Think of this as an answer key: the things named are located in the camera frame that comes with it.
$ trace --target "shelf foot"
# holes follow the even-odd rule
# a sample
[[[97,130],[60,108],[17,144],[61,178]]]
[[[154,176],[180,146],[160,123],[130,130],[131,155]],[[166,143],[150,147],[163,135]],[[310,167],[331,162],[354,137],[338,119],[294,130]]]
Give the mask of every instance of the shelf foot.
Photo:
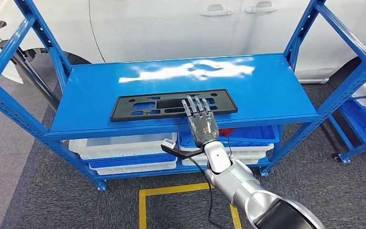
[[[103,181],[100,181],[99,184],[97,185],[97,190],[105,191],[106,187],[107,187],[107,180],[103,180]]]
[[[332,158],[335,161],[341,161],[344,164],[350,163],[350,159],[348,157],[346,157],[344,154],[332,154]]]
[[[269,176],[269,169],[266,169],[266,167],[259,167],[259,172],[262,177]]]

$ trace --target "robot finger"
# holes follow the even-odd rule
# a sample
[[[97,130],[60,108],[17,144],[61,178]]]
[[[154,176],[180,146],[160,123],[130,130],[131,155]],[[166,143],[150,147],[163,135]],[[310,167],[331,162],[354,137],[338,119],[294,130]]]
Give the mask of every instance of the robot finger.
[[[204,109],[203,109],[203,105],[201,104],[200,99],[197,96],[195,96],[194,99],[196,100],[198,111],[202,112]]]
[[[182,99],[182,104],[183,104],[184,111],[186,112],[187,117],[192,116],[192,113],[190,112],[190,108],[184,99]]]
[[[210,112],[210,106],[208,105],[207,100],[203,98],[202,101],[203,101],[203,104],[204,104],[205,112],[209,113]]]
[[[189,101],[190,103],[190,107],[192,108],[192,111],[193,111],[193,114],[197,113],[197,108],[195,107],[195,104],[193,102],[193,99],[191,96],[187,96],[187,100]]]

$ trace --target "caster wheel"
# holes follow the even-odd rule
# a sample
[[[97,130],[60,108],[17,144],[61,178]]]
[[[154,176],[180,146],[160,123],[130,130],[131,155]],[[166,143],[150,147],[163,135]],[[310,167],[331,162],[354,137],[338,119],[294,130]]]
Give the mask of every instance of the caster wheel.
[[[339,154],[332,154],[332,158],[335,161],[342,161],[342,159],[340,159],[340,157],[339,157]]]

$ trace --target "white plastic bin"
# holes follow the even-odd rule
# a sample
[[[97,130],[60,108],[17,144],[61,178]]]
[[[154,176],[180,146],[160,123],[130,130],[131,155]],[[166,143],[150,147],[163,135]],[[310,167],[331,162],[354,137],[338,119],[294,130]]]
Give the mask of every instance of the white plastic bin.
[[[78,153],[82,160],[159,154],[164,153],[161,143],[165,138],[176,141],[177,133],[70,140],[69,150]]]
[[[166,161],[166,162],[112,166],[112,167],[92,167],[89,165],[89,167],[97,171],[99,175],[110,175],[110,174],[137,173],[137,172],[173,169],[176,168],[176,161],[177,158],[174,157],[174,161]]]
[[[244,146],[244,147],[231,147],[232,155],[241,160],[246,165],[254,165],[259,162],[259,159],[266,156],[266,152],[273,149],[274,144],[269,144],[268,146]],[[180,147],[181,150],[185,151],[195,151],[198,148],[185,148]],[[225,148],[228,155],[230,154],[229,147]],[[205,166],[207,165],[208,159],[205,154],[197,155],[192,157],[194,161],[196,161],[199,165]],[[182,165],[184,166],[193,166],[194,163],[185,159],[182,160]]]

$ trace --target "car door handle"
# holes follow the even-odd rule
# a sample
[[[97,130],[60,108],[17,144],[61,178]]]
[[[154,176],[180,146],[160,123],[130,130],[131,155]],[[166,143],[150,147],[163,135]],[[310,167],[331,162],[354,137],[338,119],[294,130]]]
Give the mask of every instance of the car door handle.
[[[271,1],[260,1],[256,4],[256,6],[251,6],[245,8],[246,13],[267,13],[273,12],[278,9],[277,5],[272,3]]]
[[[202,12],[200,12],[200,15],[202,16],[227,16],[231,15],[234,11],[232,9],[224,9],[224,7],[220,4],[213,4],[208,6],[208,8]]]

